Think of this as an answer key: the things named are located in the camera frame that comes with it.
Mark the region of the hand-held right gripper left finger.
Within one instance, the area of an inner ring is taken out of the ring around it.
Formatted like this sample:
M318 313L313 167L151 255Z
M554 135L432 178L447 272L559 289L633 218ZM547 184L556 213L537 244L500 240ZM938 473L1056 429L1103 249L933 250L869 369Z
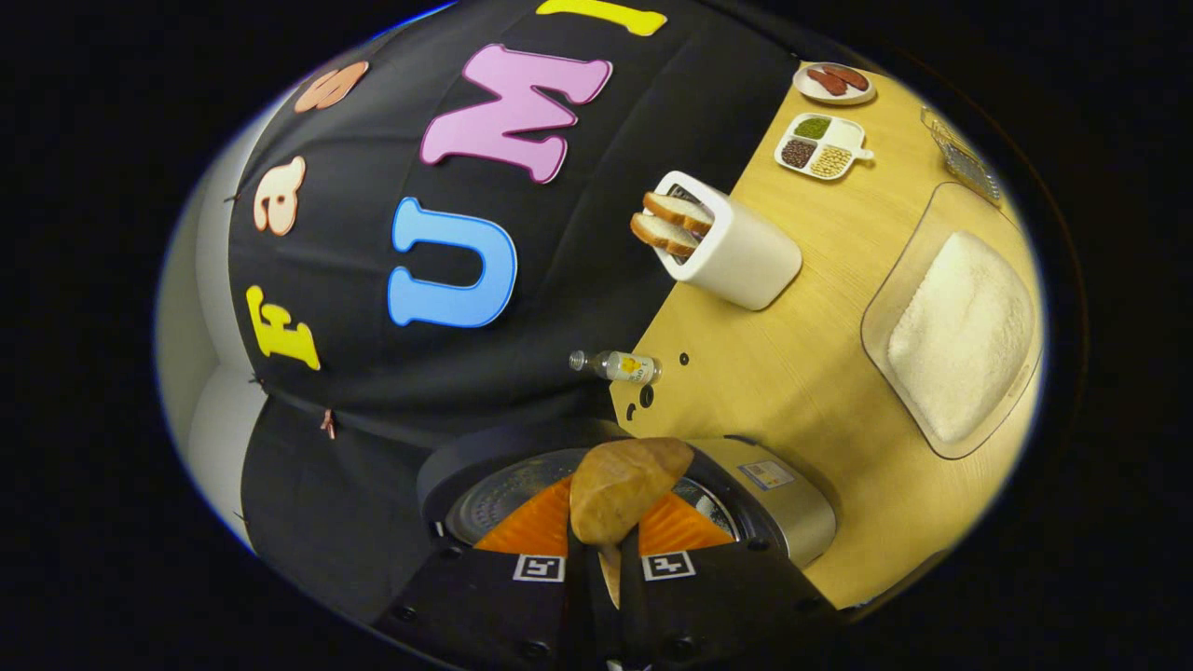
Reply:
M435 541L375 630L446 670L585 670L591 579L570 485L555 480L477 543Z

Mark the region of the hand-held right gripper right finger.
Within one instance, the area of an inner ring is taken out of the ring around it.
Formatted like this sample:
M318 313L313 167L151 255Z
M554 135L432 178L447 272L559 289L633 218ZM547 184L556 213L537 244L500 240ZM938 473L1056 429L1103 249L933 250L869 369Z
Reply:
M835 608L769 538L737 541L675 494L625 540L622 638L645 670L801 670Z

